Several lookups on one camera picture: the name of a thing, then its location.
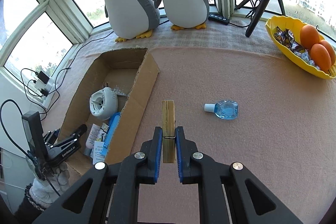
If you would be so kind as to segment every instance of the blue bottle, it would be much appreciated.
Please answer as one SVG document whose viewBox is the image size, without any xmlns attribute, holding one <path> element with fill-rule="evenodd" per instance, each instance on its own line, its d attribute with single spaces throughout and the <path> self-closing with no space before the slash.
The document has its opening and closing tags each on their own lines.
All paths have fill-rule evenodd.
<svg viewBox="0 0 336 224">
<path fill-rule="evenodd" d="M 204 111 L 214 112 L 224 120 L 233 120 L 238 116 L 238 104 L 235 101 L 223 100 L 216 104 L 205 104 Z"/>
</svg>

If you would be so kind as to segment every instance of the gloved hand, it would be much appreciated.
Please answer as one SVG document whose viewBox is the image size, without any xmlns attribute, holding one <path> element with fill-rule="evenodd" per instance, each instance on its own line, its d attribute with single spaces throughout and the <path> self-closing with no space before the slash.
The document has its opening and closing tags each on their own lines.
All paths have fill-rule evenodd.
<svg viewBox="0 0 336 224">
<path fill-rule="evenodd" d="M 57 192 L 62 195 L 69 188 L 69 171 L 65 162 L 61 163 L 59 167 L 53 168 L 54 175 L 48 176 L 48 179 L 55 187 Z M 34 179 L 33 185 L 29 190 L 29 195 L 34 202 L 48 208 L 57 198 L 57 193 L 53 190 L 47 180 Z"/>
</svg>

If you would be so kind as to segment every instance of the yellow penguin foot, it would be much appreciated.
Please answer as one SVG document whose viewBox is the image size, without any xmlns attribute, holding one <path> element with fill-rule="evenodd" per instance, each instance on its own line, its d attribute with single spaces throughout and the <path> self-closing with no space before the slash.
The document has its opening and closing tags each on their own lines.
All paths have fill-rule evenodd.
<svg viewBox="0 0 336 224">
<path fill-rule="evenodd" d="M 122 38 L 122 37 L 117 37 L 115 39 L 115 42 L 125 42 L 127 39 L 126 38 Z"/>
<path fill-rule="evenodd" d="M 145 37 L 148 38 L 148 37 L 151 37 L 152 33 L 153 33 L 153 30 L 149 30 L 147 32 L 137 35 L 135 38 L 145 38 Z"/>
<path fill-rule="evenodd" d="M 175 31 L 178 31 L 178 30 L 184 30 L 185 28 L 184 27 L 180 27 L 180 26 L 177 26 L 177 25 L 173 25 L 170 27 L 172 30 L 175 30 Z"/>
<path fill-rule="evenodd" d="M 193 27 L 194 29 L 196 29 L 196 30 L 199 30 L 199 29 L 206 29 L 206 24 L 205 24 L 205 22 L 203 22 L 202 24 L 200 24 L 200 25 L 197 25 L 197 26 L 195 26 L 195 27 Z"/>
</svg>

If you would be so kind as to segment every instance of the orange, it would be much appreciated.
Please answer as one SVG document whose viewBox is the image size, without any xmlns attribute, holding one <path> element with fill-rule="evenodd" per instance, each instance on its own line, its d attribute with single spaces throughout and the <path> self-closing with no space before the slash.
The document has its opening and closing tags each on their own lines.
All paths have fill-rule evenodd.
<svg viewBox="0 0 336 224">
<path fill-rule="evenodd" d="M 320 44 L 322 44 L 328 51 L 329 55 L 330 55 L 330 59 L 331 59 L 331 65 L 335 64 L 335 61 L 336 61 L 336 54 L 335 54 L 335 51 L 334 51 L 334 48 L 332 45 L 329 44 L 328 41 L 322 39 L 320 41 Z"/>
<path fill-rule="evenodd" d="M 314 44 L 320 43 L 320 34 L 312 25 L 305 25 L 300 30 L 301 45 L 310 50 Z"/>
<path fill-rule="evenodd" d="M 310 50 L 310 58 L 325 73 L 331 68 L 331 59 L 327 49 L 321 44 L 314 44 Z"/>
</svg>

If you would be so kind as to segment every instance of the bolt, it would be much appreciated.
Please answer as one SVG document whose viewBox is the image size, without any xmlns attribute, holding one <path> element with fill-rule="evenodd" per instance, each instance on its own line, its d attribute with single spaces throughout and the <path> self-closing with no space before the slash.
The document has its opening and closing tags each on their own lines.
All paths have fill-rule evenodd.
<svg viewBox="0 0 336 224">
<path fill-rule="evenodd" d="M 232 164 L 232 167 L 236 170 L 241 170 L 243 168 L 243 165 L 240 162 L 235 162 Z"/>
<path fill-rule="evenodd" d="M 100 162 L 97 162 L 94 167 L 97 169 L 97 170 L 101 170 L 101 169 L 104 169 L 105 168 L 105 163 L 100 161 Z"/>
<path fill-rule="evenodd" d="M 201 152 L 195 152 L 195 153 L 193 154 L 193 157 L 194 157 L 195 159 L 200 160 L 201 158 L 203 158 L 203 154 L 202 154 Z"/>
<path fill-rule="evenodd" d="M 145 157 L 145 153 L 144 152 L 137 152 L 134 154 L 134 157 L 137 159 L 143 159 Z"/>
</svg>

